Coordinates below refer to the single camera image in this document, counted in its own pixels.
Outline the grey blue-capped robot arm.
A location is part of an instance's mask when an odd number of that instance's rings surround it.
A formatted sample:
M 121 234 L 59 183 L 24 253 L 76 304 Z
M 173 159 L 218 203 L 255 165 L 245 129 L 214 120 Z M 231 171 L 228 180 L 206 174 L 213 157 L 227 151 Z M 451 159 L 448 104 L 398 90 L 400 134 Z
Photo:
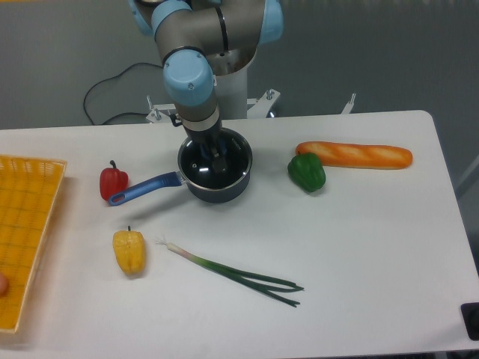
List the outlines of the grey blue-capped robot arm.
M 278 40 L 284 29 L 279 1 L 130 1 L 139 28 L 155 40 L 165 89 L 188 136 L 226 171 L 212 55 Z

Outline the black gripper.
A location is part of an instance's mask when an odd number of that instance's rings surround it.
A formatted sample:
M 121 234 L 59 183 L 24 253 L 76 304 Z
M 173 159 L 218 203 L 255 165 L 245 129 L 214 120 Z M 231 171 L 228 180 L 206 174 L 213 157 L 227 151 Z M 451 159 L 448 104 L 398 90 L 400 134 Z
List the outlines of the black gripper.
M 204 159 L 211 159 L 211 165 L 215 173 L 225 173 L 228 169 L 227 159 L 225 158 L 225 146 L 219 141 L 222 132 L 222 125 L 215 125 L 202 131 L 194 131 L 184 126 L 188 136 L 184 140 L 183 146 L 190 143 L 200 145 L 201 156 Z

